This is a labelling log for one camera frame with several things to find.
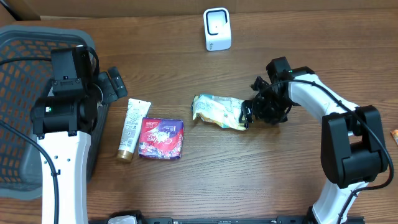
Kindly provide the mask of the orange white snack packet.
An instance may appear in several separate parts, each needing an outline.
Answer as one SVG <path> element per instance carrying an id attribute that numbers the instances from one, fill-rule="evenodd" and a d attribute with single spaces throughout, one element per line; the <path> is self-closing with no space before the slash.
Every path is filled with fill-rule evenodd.
<path id="1" fill-rule="evenodd" d="M 391 136 L 394 139 L 395 143 L 398 145 L 398 130 L 397 129 L 392 130 L 391 131 Z"/>

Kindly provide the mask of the red purple snack packet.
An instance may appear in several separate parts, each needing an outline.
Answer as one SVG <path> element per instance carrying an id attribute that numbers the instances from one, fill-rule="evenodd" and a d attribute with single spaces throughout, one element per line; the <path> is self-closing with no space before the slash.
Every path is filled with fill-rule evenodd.
<path id="1" fill-rule="evenodd" d="M 148 159 L 180 159 L 183 135 L 180 119 L 143 118 L 138 155 Z"/>

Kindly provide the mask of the white gold-capped tube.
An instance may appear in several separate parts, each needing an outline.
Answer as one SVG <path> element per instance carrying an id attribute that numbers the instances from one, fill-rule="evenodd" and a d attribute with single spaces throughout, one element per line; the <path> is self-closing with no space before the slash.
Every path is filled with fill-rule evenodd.
<path id="1" fill-rule="evenodd" d="M 140 136 L 142 120 L 147 116 L 151 102 L 130 98 L 118 148 L 117 158 L 130 162 Z"/>

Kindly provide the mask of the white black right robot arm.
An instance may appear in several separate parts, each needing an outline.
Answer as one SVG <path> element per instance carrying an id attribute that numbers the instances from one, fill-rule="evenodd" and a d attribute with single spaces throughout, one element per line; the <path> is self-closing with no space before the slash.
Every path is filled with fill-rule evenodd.
<path id="1" fill-rule="evenodd" d="M 387 187 L 394 165 L 386 148 L 381 115 L 328 88 L 309 67 L 291 68 L 285 57 L 266 66 L 269 81 L 257 77 L 254 98 L 241 106 L 240 122 L 276 125 L 294 106 L 306 109 L 322 126 L 320 160 L 326 182 L 302 223 L 351 223 L 347 214 L 359 193 Z"/>

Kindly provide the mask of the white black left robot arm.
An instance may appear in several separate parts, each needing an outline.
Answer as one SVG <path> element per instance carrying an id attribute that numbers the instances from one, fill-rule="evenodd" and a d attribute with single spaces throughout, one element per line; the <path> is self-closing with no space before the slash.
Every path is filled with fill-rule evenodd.
<path id="1" fill-rule="evenodd" d="M 88 223 L 86 167 L 98 109 L 127 95 L 117 68 L 99 70 L 89 46 L 50 53 L 52 95 L 30 112 L 41 150 L 42 223 Z"/>

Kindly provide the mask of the white yellow snack bag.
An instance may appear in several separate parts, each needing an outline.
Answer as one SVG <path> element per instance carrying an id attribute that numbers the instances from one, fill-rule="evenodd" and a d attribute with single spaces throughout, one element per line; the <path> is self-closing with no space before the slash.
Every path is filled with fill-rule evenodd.
<path id="1" fill-rule="evenodd" d="M 193 120 L 214 123 L 221 128 L 239 131 L 247 129 L 246 119 L 242 118 L 243 100 L 209 94 L 195 95 L 191 105 Z"/>

